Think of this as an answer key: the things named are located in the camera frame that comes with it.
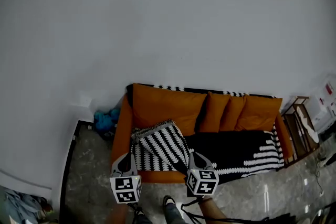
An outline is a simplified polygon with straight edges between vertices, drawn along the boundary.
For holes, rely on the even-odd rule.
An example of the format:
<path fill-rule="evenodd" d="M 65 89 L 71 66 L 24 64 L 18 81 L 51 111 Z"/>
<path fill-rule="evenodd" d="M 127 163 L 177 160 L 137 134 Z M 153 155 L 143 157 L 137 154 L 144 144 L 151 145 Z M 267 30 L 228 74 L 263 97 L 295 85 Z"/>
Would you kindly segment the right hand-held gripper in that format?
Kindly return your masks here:
<path fill-rule="evenodd" d="M 214 195 L 219 183 L 219 175 L 213 170 L 211 161 L 202 154 L 190 152 L 188 169 L 186 181 L 188 195 Z"/>

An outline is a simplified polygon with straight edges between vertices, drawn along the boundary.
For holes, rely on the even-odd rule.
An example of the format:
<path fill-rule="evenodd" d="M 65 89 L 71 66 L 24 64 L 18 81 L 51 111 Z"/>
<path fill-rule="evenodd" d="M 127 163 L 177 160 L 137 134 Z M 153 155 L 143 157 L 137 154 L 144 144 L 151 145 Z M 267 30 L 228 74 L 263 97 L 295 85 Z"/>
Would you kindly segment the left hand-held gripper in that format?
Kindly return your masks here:
<path fill-rule="evenodd" d="M 110 184 L 117 204 L 132 204 L 139 201 L 142 186 L 137 175 L 137 165 L 133 153 L 125 153 L 112 164 Z"/>

